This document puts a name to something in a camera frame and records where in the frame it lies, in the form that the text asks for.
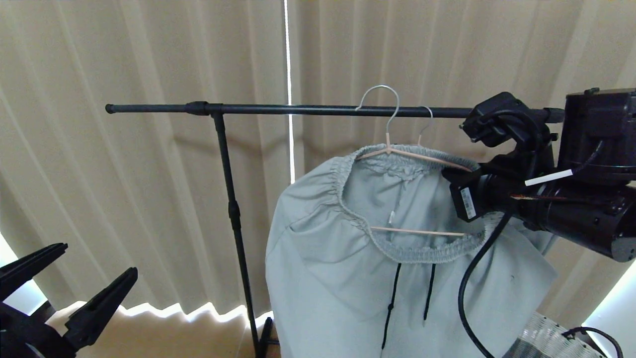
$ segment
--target curtain fold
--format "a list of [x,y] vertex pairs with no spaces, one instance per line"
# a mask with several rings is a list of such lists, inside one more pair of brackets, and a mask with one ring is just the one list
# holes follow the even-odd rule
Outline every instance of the curtain fold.
[[[284,103],[283,15],[278,2],[0,4],[0,173],[3,199],[15,198],[3,200],[1,229],[18,255],[68,242],[36,279],[56,307],[128,266],[140,277],[126,307],[187,313],[212,301],[223,313],[244,302],[211,118],[104,105]],[[287,120],[227,115],[226,126],[262,313],[269,222],[289,183]]]
[[[533,108],[562,108],[570,92],[636,87],[636,3],[292,1],[289,16],[295,103],[358,105],[366,89],[384,83],[403,106],[472,107],[510,91]],[[395,99],[379,89],[365,104]],[[383,143],[386,121],[297,116],[296,176]],[[392,142],[416,144],[429,121],[395,119]],[[461,122],[433,120],[422,145],[477,161],[514,147],[472,144]],[[560,278],[540,310],[565,326],[581,324],[628,267],[566,240],[548,259]]]

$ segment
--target garment rack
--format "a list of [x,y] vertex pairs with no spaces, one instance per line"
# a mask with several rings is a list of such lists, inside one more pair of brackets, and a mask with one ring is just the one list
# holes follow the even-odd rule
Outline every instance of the garment rack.
[[[189,113],[192,115],[211,116],[214,119],[214,127],[219,140],[219,150],[221,152],[221,162],[223,163],[223,174],[225,176],[225,186],[228,192],[228,216],[234,232],[234,241],[237,247],[238,265],[243,281],[245,292],[245,305],[247,306],[247,318],[252,333],[252,343],[256,358],[265,358],[269,345],[278,345],[278,340],[271,338],[273,320],[267,318],[263,326],[261,337],[258,337],[256,319],[252,307],[252,292],[249,285],[249,275],[247,273],[247,261],[245,259],[245,247],[243,246],[243,235],[240,225],[239,204],[234,193],[234,181],[232,179],[232,169],[230,167],[230,153],[228,151],[228,141],[225,136],[226,114],[257,114],[257,115],[340,115],[358,117],[389,117],[395,111],[395,107],[363,106],[356,109],[356,106],[307,106],[307,105],[278,105],[278,104],[220,104],[208,103],[205,101],[190,102],[187,104],[107,104],[108,113]],[[466,118],[472,108],[431,108],[432,114],[436,118]],[[400,107],[397,117],[420,117],[431,116],[426,107]]]

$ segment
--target black drawstring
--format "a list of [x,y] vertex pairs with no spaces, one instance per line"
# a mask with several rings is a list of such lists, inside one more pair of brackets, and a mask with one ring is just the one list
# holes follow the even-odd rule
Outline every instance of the black drawstring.
[[391,295],[391,303],[389,304],[389,312],[387,313],[387,321],[384,324],[384,337],[382,338],[382,349],[384,349],[384,345],[387,343],[387,330],[389,329],[389,319],[391,318],[393,303],[396,300],[396,291],[398,289],[398,276],[399,276],[400,267],[402,267],[402,264],[397,264],[396,278],[393,281],[393,294]]
[[431,268],[431,280],[429,281],[429,293],[426,295],[426,307],[424,307],[424,320],[429,315],[429,304],[431,303],[431,293],[433,292],[433,280],[435,279],[435,264]]

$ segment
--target hanger hook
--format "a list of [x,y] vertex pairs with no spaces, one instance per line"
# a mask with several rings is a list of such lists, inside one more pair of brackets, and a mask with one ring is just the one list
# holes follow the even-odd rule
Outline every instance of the hanger hook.
[[430,127],[430,126],[431,126],[431,122],[432,122],[432,120],[433,120],[433,111],[432,111],[430,108],[428,108],[427,106],[421,106],[421,107],[426,108],[427,110],[429,110],[429,113],[431,114],[431,116],[429,117],[429,122],[428,122],[428,123],[426,123],[426,126],[424,126],[424,128],[422,128],[422,130],[420,131],[420,136],[419,136],[419,137],[417,137],[417,145],[418,145],[418,146],[420,146],[420,147],[422,146],[422,145],[420,144],[420,142],[422,141],[422,133],[423,133],[423,132],[424,132],[424,131],[428,128],[428,127]]
[[376,85],[371,87],[370,89],[366,90],[366,92],[364,93],[364,95],[362,96],[362,99],[360,100],[360,105],[358,107],[356,107],[356,111],[359,110],[360,108],[362,108],[362,104],[364,103],[364,98],[366,98],[366,95],[369,94],[369,92],[371,92],[374,89],[379,89],[379,88],[385,88],[390,90],[391,92],[393,92],[394,95],[396,95],[396,110],[393,112],[393,115],[391,115],[391,118],[389,118],[389,121],[387,122],[387,134],[389,133],[389,124],[391,124],[391,121],[393,120],[393,118],[396,117],[396,115],[398,115],[398,111],[399,111],[399,95],[396,92],[396,90],[392,89],[391,87],[387,86],[387,85]]

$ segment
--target wooden floor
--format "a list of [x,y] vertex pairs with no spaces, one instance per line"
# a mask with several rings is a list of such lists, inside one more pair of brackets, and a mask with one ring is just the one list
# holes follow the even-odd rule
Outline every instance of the wooden floor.
[[[54,314],[47,322],[60,333],[77,307]],[[188,320],[179,312],[158,317],[144,312],[127,316],[117,311],[97,343],[78,352],[82,358],[253,358],[254,347],[245,319],[217,322],[211,313]],[[278,346],[270,345],[268,358],[280,357]]]

